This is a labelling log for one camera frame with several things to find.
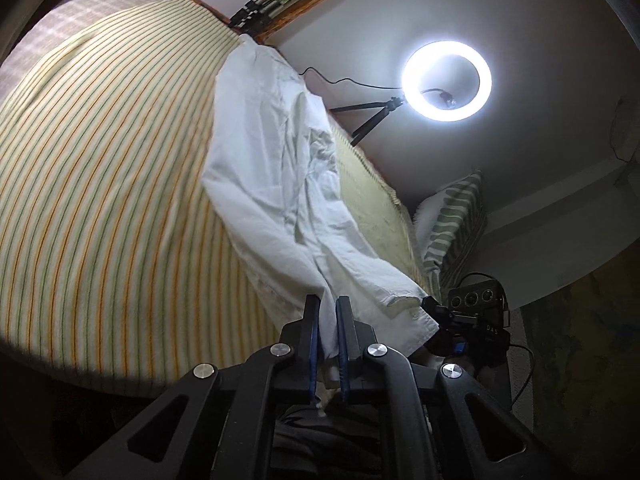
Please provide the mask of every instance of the yellow fabric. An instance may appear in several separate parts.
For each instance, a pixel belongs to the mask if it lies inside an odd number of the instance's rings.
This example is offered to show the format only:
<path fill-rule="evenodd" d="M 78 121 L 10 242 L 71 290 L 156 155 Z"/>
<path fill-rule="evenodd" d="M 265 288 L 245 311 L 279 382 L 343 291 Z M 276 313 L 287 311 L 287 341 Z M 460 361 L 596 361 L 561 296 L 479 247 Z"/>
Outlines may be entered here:
<path fill-rule="evenodd" d="M 336 141 L 340 193 L 360 232 L 380 258 L 430 293 L 420 272 L 406 208 L 362 151 L 351 146 L 344 130 L 333 119 L 331 124 Z"/>
<path fill-rule="evenodd" d="M 200 184 L 238 37 L 191 0 L 100 20 L 0 107 L 0 342 L 56 377 L 152 396 L 278 338 Z M 401 204 L 337 125 L 344 200 L 422 284 Z"/>

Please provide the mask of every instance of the glowing white ring light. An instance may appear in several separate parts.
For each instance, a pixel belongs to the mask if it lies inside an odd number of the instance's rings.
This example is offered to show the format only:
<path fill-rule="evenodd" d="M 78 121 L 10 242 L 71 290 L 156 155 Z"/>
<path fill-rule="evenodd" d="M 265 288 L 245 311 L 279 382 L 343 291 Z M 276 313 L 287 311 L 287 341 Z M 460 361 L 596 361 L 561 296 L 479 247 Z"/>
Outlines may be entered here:
<path fill-rule="evenodd" d="M 420 93 L 420 82 L 438 60 L 445 56 L 462 56 L 478 71 L 480 86 L 469 104 L 453 110 L 443 110 L 430 104 Z M 491 71 L 486 61 L 470 46 L 457 41 L 437 41 L 417 50 L 407 61 L 402 73 L 402 90 L 407 102 L 418 112 L 435 121 L 459 121 L 471 117 L 484 106 L 491 93 Z"/>

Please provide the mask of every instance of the metal pivot bolt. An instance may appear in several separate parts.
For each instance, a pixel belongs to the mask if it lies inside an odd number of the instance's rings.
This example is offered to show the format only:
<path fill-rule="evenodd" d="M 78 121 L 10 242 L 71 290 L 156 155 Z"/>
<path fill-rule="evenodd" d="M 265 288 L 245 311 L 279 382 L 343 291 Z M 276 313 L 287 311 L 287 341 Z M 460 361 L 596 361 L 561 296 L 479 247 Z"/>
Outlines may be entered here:
<path fill-rule="evenodd" d="M 199 379 L 206 379 L 207 377 L 211 377 L 215 371 L 216 369 L 209 363 L 202 363 L 193 369 L 193 375 Z"/>
<path fill-rule="evenodd" d="M 271 354 L 276 357 L 282 357 L 291 352 L 291 347 L 286 343 L 276 343 L 271 347 Z"/>
<path fill-rule="evenodd" d="M 457 379 L 462 375 L 462 368 L 455 363 L 447 363 L 442 367 L 442 373 L 449 379 Z"/>
<path fill-rule="evenodd" d="M 367 352 L 369 352 L 369 355 L 373 355 L 373 357 L 382 357 L 386 354 L 387 350 L 386 346 L 382 343 L 373 343 L 373 345 L 369 345 L 367 348 Z"/>

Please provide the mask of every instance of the camera lens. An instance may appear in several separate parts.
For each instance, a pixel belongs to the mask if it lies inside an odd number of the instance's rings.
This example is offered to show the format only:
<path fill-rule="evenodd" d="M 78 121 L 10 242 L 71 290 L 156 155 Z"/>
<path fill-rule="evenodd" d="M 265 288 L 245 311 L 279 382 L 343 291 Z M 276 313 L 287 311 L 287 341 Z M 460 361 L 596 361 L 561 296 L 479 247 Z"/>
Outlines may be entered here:
<path fill-rule="evenodd" d="M 474 306 L 478 302 L 478 295 L 475 292 L 470 292 L 465 296 L 466 306 Z"/>

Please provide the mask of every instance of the white cloth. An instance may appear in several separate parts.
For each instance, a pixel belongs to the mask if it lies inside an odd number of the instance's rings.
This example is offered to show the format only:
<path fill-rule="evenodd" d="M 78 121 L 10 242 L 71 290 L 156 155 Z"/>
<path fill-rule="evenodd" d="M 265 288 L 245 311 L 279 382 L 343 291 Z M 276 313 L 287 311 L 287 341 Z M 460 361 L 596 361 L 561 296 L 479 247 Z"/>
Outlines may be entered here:
<path fill-rule="evenodd" d="M 409 355 L 438 329 L 426 295 L 381 260 L 340 199 L 335 144 L 322 99 L 275 49 L 248 36 L 216 79 L 202 181 L 271 320 L 300 319 L 321 298 L 324 354 L 337 354 L 335 299 L 380 342 Z"/>

